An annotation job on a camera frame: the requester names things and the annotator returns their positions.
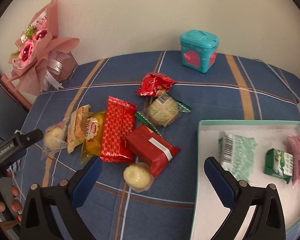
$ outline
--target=red toy door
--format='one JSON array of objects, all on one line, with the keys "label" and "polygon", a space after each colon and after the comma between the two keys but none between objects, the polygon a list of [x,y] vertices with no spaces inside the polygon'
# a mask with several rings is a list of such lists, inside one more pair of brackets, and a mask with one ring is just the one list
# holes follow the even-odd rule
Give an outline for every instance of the red toy door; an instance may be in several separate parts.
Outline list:
[{"label": "red toy door", "polygon": [[209,61],[209,67],[211,67],[211,65],[214,63],[214,61],[216,60],[216,55],[218,54],[217,51],[215,51],[211,57],[210,57],[210,61]]},{"label": "red toy door", "polygon": [[196,53],[195,51],[189,50],[183,54],[183,57],[187,61],[187,64],[194,66],[194,67],[199,67],[200,57],[199,57],[198,53]]}]

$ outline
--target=white cord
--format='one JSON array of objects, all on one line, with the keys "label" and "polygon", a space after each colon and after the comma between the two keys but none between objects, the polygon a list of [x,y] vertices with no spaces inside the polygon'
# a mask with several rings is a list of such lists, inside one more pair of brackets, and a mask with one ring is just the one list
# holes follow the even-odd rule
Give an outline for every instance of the white cord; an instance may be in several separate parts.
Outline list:
[{"label": "white cord", "polygon": [[293,94],[297,103],[300,102],[300,98],[297,96],[297,94],[289,87],[289,85],[278,75],[278,73],[270,65],[268,65],[267,63],[265,63],[264,61],[262,61],[260,59],[255,59],[255,61],[266,64],[272,70],[272,72],[277,76],[277,78],[279,78],[279,80],[282,82],[282,84],[284,84],[285,87]]}]

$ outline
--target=blue gripper pad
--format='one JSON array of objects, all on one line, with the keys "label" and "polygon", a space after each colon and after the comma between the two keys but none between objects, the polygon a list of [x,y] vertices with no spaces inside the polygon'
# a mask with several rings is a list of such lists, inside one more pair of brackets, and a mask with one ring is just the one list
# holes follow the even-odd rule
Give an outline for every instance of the blue gripper pad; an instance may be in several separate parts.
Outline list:
[{"label": "blue gripper pad", "polygon": [[81,179],[77,182],[76,186],[72,189],[71,205],[74,209],[83,206],[84,202],[86,201],[88,195],[90,194],[90,191],[92,190],[94,184],[96,183],[102,171],[102,161],[100,158],[95,158],[94,161],[93,160],[91,161],[92,164],[87,168],[86,172],[82,175]]},{"label": "blue gripper pad", "polygon": [[236,202],[235,191],[210,158],[206,159],[204,162],[204,172],[206,173],[223,206],[233,209]]}]

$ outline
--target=light green package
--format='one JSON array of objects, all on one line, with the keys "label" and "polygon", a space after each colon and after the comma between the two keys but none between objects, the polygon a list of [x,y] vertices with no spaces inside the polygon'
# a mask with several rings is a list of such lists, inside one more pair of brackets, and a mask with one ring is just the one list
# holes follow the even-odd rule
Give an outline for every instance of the light green package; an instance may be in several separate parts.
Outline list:
[{"label": "light green package", "polygon": [[219,140],[220,165],[237,180],[249,180],[254,168],[254,138],[227,134]]},{"label": "light green package", "polygon": [[274,149],[266,153],[266,165],[264,173],[284,179],[289,183],[293,172],[293,155]]}]

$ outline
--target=packaged pastry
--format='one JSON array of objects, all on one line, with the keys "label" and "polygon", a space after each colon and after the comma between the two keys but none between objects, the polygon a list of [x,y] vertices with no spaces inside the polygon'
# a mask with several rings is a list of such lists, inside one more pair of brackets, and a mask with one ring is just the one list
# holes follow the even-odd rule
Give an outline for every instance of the packaged pastry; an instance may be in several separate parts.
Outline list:
[{"label": "packaged pastry", "polygon": [[68,153],[73,152],[76,146],[83,143],[89,107],[90,105],[81,106],[70,115],[67,138]]},{"label": "packaged pastry", "polygon": [[157,177],[180,151],[145,125],[140,125],[126,137],[126,146],[150,167]]},{"label": "packaged pastry", "polygon": [[106,111],[88,114],[85,138],[81,148],[81,164],[93,155],[101,155],[101,141],[105,119]]},{"label": "packaged pastry", "polygon": [[293,156],[292,187],[300,182],[300,135],[287,137],[287,152]]},{"label": "packaged pastry", "polygon": [[108,97],[100,159],[104,162],[133,162],[125,147],[125,137],[132,132],[137,107],[118,98]]},{"label": "packaged pastry", "polygon": [[158,126],[168,126],[180,112],[190,112],[191,108],[186,104],[173,99],[168,94],[162,94],[154,100],[150,106],[141,112],[136,113],[136,117],[150,129],[161,135]]},{"label": "packaged pastry", "polygon": [[266,153],[265,174],[284,179],[288,184],[292,177],[292,171],[293,156],[291,154],[274,148]]},{"label": "packaged pastry", "polygon": [[69,118],[50,126],[46,129],[43,137],[43,150],[41,159],[49,154],[56,153],[67,147],[66,135],[68,130]]},{"label": "packaged pastry", "polygon": [[172,78],[161,73],[148,73],[142,79],[136,93],[139,96],[158,97],[167,93],[175,83]]},{"label": "packaged pastry", "polygon": [[226,134],[219,140],[220,165],[237,180],[249,181],[253,173],[257,142],[235,134]]},{"label": "packaged pastry", "polygon": [[154,178],[145,163],[134,163],[128,166],[123,172],[123,178],[135,192],[148,190]]}]

